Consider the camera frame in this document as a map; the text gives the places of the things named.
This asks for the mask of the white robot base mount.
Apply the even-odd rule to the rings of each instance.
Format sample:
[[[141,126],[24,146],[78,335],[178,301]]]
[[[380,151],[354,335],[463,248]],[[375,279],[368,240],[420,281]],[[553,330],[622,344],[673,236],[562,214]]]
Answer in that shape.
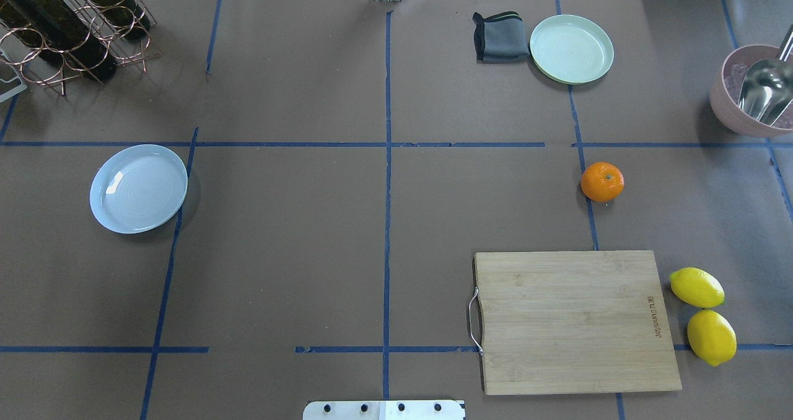
[[[303,419],[465,419],[465,402],[458,400],[315,401]]]

